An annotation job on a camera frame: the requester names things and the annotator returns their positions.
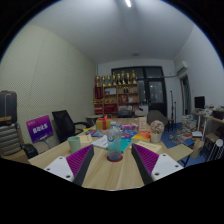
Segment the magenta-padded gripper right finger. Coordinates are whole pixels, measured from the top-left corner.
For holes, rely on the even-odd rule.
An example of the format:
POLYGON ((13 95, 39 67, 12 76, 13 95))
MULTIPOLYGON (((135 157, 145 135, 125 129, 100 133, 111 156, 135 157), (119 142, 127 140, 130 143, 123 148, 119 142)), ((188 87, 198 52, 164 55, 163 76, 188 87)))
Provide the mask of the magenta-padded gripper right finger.
POLYGON ((168 154, 162 153, 158 155, 137 144, 132 145, 131 153, 145 185, 183 169, 168 154))

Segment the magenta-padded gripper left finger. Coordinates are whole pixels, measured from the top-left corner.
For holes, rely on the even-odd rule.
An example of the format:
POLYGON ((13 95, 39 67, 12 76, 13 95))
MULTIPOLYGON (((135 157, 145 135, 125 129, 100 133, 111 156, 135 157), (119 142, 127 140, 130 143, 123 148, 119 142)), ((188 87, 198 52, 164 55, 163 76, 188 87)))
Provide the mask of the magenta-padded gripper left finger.
POLYGON ((89 145, 68 157, 57 157, 45 171, 81 186, 93 156, 94 147, 89 145))

